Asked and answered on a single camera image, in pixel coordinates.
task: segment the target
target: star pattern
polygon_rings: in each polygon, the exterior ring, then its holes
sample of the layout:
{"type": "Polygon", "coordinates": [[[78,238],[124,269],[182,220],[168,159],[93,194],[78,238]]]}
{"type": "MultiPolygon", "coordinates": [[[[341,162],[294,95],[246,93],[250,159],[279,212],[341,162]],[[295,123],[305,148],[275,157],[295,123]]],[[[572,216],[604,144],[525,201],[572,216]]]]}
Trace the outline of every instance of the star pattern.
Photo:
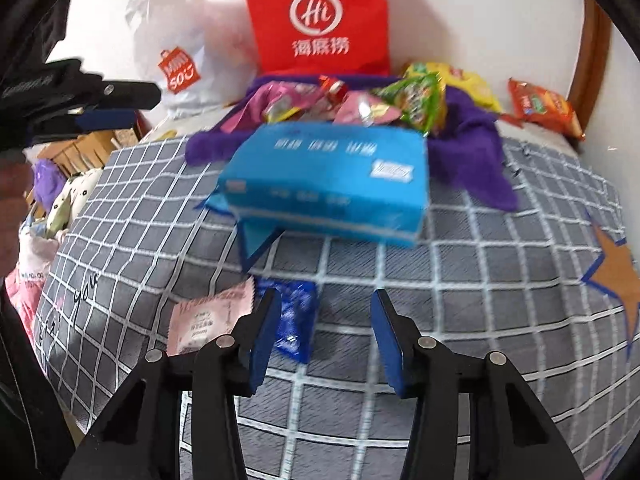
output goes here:
{"type": "Polygon", "coordinates": [[[593,231],[602,254],[582,277],[583,282],[622,303],[625,309],[626,341],[630,348],[638,329],[640,278],[633,266],[626,238],[614,241],[595,222],[593,231]]]}

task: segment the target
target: screw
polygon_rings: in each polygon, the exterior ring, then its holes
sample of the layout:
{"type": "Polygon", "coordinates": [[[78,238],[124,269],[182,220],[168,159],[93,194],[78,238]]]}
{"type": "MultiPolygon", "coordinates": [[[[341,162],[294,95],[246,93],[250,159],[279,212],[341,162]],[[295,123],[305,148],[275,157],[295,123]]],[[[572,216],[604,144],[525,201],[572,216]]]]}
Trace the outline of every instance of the screw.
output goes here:
{"type": "Polygon", "coordinates": [[[149,350],[149,352],[145,355],[145,361],[147,363],[155,363],[162,359],[162,350],[158,350],[154,348],[153,350],[149,350]]]}
{"type": "Polygon", "coordinates": [[[216,345],[219,348],[229,348],[235,344],[236,340],[231,335],[221,335],[218,339],[216,339],[216,345]]]}
{"type": "Polygon", "coordinates": [[[502,366],[507,362],[507,358],[501,352],[491,352],[489,354],[489,361],[491,361],[494,365],[502,366]]]}
{"type": "Polygon", "coordinates": [[[438,342],[433,337],[429,337],[428,335],[422,336],[418,339],[418,346],[420,346],[421,348],[426,348],[427,350],[436,348],[437,344],[438,342]]]}

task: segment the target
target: white plastic bag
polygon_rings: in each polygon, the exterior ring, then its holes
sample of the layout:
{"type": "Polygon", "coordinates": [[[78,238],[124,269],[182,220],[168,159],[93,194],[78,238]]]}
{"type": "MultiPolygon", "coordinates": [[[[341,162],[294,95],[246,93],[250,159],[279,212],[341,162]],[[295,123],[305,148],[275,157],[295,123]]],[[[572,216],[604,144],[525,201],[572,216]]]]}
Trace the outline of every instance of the white plastic bag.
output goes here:
{"type": "Polygon", "coordinates": [[[227,106],[244,97],[257,73],[246,9],[208,0],[129,0],[140,77],[158,84],[172,119],[227,106]]]}

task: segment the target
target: purple towel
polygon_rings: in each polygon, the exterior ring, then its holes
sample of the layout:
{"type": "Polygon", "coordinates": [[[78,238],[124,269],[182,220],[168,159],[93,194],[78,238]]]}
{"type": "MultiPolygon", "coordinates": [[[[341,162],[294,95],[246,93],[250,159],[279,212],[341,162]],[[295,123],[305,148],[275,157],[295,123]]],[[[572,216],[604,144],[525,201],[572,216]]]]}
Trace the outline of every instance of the purple towel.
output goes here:
{"type": "MultiPolygon", "coordinates": [[[[338,76],[351,90],[387,86],[397,77],[338,76]]],[[[199,132],[187,142],[184,158],[190,166],[229,160],[238,147],[254,132],[224,134],[220,125],[241,110],[261,85],[273,80],[316,83],[317,76],[262,76],[256,78],[245,98],[208,132],[199,132]]],[[[428,137],[430,175],[457,189],[466,189],[490,207],[515,211],[518,199],[502,174],[502,139],[495,127],[496,115],[474,105],[466,92],[447,87],[447,123],[438,138],[428,137]]]]}
{"type": "Polygon", "coordinates": [[[42,204],[49,213],[53,201],[65,187],[66,177],[50,160],[36,161],[33,167],[33,197],[42,204]]]}

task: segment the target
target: pink snack package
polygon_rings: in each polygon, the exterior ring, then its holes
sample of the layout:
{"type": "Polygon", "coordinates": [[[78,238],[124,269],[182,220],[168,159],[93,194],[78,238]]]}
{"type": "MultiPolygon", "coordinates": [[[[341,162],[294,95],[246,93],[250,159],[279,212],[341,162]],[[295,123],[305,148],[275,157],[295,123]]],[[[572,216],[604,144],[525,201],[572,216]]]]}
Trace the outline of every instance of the pink snack package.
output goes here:
{"type": "Polygon", "coordinates": [[[288,118],[291,115],[283,114],[283,107],[293,110],[292,113],[308,110],[322,97],[324,92],[318,85],[271,81],[258,88],[244,108],[226,120],[220,130],[230,134],[235,130],[253,130],[266,122],[278,122],[282,120],[279,116],[288,118]],[[278,113],[271,114],[270,110],[275,109],[278,113]]]}
{"type": "Polygon", "coordinates": [[[335,115],[335,124],[389,124],[402,115],[400,108],[364,91],[350,91],[335,115]]]}
{"type": "Polygon", "coordinates": [[[167,355],[195,352],[218,336],[230,334],[240,317],[251,314],[254,293],[250,277],[215,296],[176,303],[169,322],[167,355]]]}

